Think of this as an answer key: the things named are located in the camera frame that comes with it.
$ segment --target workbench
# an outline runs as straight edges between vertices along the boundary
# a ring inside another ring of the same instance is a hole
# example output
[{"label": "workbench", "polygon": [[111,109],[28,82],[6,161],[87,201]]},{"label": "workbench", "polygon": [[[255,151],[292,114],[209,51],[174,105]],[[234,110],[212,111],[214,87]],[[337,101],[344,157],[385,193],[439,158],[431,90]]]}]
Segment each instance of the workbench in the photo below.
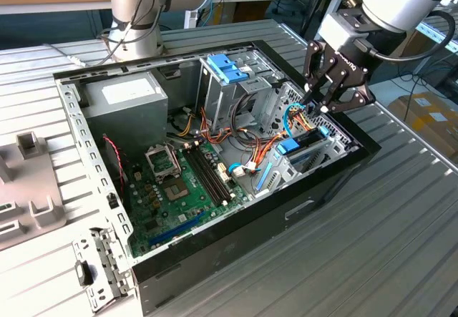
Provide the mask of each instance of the workbench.
[{"label": "workbench", "polygon": [[[263,39],[301,71],[306,44],[271,20],[163,32],[171,53]],[[94,64],[99,41],[59,47]],[[0,145],[45,137],[63,228],[0,252],[0,315],[91,316],[71,241],[103,227],[52,73],[76,69],[46,47],[0,52]],[[449,316],[458,304],[457,168],[380,104],[349,112],[380,145],[329,204],[177,297],[154,316]],[[131,296],[101,316],[141,316]]]}]

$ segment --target pci slot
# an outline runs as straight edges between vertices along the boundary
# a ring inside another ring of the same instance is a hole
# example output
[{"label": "pci slot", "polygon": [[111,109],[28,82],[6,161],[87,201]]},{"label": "pci slot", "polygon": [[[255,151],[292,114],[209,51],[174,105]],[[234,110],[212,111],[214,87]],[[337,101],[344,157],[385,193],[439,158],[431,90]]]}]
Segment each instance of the pci slot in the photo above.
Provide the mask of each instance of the pci slot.
[{"label": "pci slot", "polygon": [[161,243],[165,240],[169,240],[171,238],[174,238],[176,235],[181,234],[183,231],[186,231],[187,229],[192,228],[193,226],[196,226],[201,217],[205,215],[205,212],[202,212],[199,215],[196,215],[193,219],[177,226],[176,228],[173,228],[172,230],[168,230],[165,233],[161,233],[160,235],[157,235],[151,239],[148,240],[148,244],[151,246],[156,245],[158,243]]},{"label": "pci slot", "polygon": [[230,193],[208,164],[203,153],[199,149],[191,149],[183,152],[183,154],[215,205],[219,207],[224,201],[229,202]]}]

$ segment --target blue cable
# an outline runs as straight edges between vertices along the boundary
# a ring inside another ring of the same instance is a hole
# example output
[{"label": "blue cable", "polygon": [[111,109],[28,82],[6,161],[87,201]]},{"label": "blue cable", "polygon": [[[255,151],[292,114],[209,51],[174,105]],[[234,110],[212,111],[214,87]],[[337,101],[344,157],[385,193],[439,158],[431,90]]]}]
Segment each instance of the blue cable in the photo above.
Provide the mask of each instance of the blue cable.
[{"label": "blue cable", "polygon": [[212,13],[213,13],[213,3],[210,3],[210,13],[208,14],[207,19],[202,24],[202,27],[204,27],[207,24],[208,20],[210,20],[210,17],[212,16]]},{"label": "blue cable", "polygon": [[234,163],[230,165],[230,167],[228,168],[228,172],[232,172],[236,167],[240,167],[241,165],[241,163]]},{"label": "blue cable", "polygon": [[294,104],[290,104],[289,106],[286,107],[285,114],[283,115],[283,126],[285,127],[285,131],[288,133],[289,137],[292,137],[293,133],[291,132],[289,125],[288,125],[288,114],[289,114],[290,108],[295,107],[295,106],[306,108],[305,106],[297,102]]}]

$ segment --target green motherboard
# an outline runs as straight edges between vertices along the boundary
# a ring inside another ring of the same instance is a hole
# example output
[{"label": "green motherboard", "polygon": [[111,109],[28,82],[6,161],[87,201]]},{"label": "green motherboard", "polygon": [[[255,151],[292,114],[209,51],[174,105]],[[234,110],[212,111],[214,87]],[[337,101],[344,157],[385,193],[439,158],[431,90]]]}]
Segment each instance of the green motherboard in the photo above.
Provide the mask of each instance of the green motherboard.
[{"label": "green motherboard", "polygon": [[[200,152],[196,154],[197,157],[205,158],[208,168],[219,175],[217,165],[220,161],[211,144],[205,143],[193,151]],[[129,242],[134,257],[144,255],[248,200],[236,182],[223,182],[220,179],[219,183],[230,193],[230,198],[221,202],[215,198],[215,192],[208,182],[203,184],[208,176],[214,175],[211,172],[205,174],[199,167],[202,163],[191,158],[184,149],[176,152],[176,160],[181,168],[181,175],[169,176],[161,184],[156,181],[146,158],[125,171],[130,201],[130,209],[127,211],[134,227]],[[161,170],[170,166],[165,152],[156,156],[153,161]]]}]

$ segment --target yellow wire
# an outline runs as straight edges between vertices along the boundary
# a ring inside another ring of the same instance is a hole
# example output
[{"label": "yellow wire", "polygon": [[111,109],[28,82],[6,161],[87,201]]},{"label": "yellow wire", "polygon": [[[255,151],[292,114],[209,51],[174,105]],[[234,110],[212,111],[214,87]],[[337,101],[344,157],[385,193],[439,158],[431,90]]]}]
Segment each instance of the yellow wire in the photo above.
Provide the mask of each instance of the yellow wire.
[{"label": "yellow wire", "polygon": [[183,132],[179,133],[177,136],[183,137],[183,136],[185,136],[185,135],[187,135],[189,133],[189,131],[191,130],[191,119],[192,118],[193,118],[193,116],[190,115],[189,119],[187,120],[186,128],[184,129]]},{"label": "yellow wire", "polygon": [[303,114],[302,114],[302,113],[299,113],[299,115],[301,116],[301,118],[302,118],[304,124],[307,125],[307,127],[308,127],[309,129],[312,129],[312,126],[310,126],[310,124],[307,122],[307,119],[303,116]]}]

